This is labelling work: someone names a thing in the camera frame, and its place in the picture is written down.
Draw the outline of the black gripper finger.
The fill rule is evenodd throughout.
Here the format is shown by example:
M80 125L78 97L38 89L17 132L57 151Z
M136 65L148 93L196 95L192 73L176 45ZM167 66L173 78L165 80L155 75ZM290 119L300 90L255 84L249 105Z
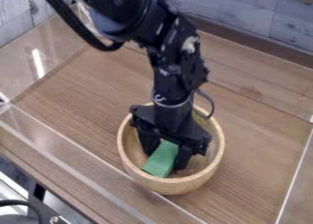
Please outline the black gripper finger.
M176 170L183 170L188 164L191 157L192 157L192 149L185 144L183 144L177 149L177 156L173 168Z
M160 132L159 130L148 125L140 123L136 127L137 138L141 145L141 149L145 155L150 155L160 144Z

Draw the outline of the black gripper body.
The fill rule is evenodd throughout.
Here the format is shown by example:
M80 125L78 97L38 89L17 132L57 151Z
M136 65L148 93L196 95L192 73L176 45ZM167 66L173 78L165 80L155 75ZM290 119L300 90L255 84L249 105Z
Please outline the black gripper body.
M140 123L146 123L159 130L160 139L176 144L177 149L185 144L192 149L192 155L204 155L211 142L211 134L192 117L196 112L205 118L195 110L192 97L191 94L176 105L160 104L156 101L146 105L132 105L129 108L130 125L136 128Z

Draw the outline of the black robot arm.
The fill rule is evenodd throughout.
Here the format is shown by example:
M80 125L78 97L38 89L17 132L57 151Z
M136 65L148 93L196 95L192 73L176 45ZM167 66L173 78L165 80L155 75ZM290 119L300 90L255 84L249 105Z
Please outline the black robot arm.
M112 52L132 41L146 51L152 68L150 105L129 107L142 151L150 155L160 141L177 145L173 168L204 155L211 135L192 118L193 94L207 82L196 27L165 0L74 0L86 7L89 30L64 0L45 0L90 47Z

